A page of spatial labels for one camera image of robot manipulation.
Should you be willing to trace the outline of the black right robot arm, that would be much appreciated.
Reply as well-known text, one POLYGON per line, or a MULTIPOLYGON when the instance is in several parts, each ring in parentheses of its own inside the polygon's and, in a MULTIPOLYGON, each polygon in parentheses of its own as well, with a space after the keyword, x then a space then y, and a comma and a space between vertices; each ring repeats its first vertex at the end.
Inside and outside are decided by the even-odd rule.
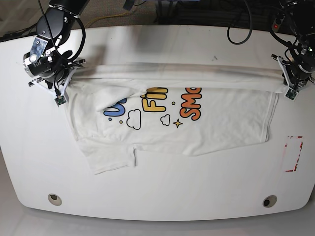
POLYGON ((57 105, 68 101, 66 88, 76 69, 85 63, 78 58, 86 41, 80 15, 88 3, 87 0, 51 0, 36 24, 31 50, 23 57, 24 70, 32 78, 29 86, 38 86, 50 93, 57 105), (79 48, 76 53, 71 50, 60 53, 58 48, 67 42, 75 23, 82 32, 79 48))

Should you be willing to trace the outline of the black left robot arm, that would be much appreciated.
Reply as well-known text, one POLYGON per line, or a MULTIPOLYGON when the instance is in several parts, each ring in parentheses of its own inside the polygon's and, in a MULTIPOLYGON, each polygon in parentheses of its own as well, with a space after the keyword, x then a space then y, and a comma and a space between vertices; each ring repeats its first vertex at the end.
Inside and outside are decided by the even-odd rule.
POLYGON ((272 54, 283 72, 285 97, 295 100, 308 82, 315 83, 315 2, 313 0, 281 0, 279 16, 270 27, 270 34, 286 47, 285 57, 272 54), (283 20, 295 36, 295 41, 284 41, 275 35, 276 26, 283 20))

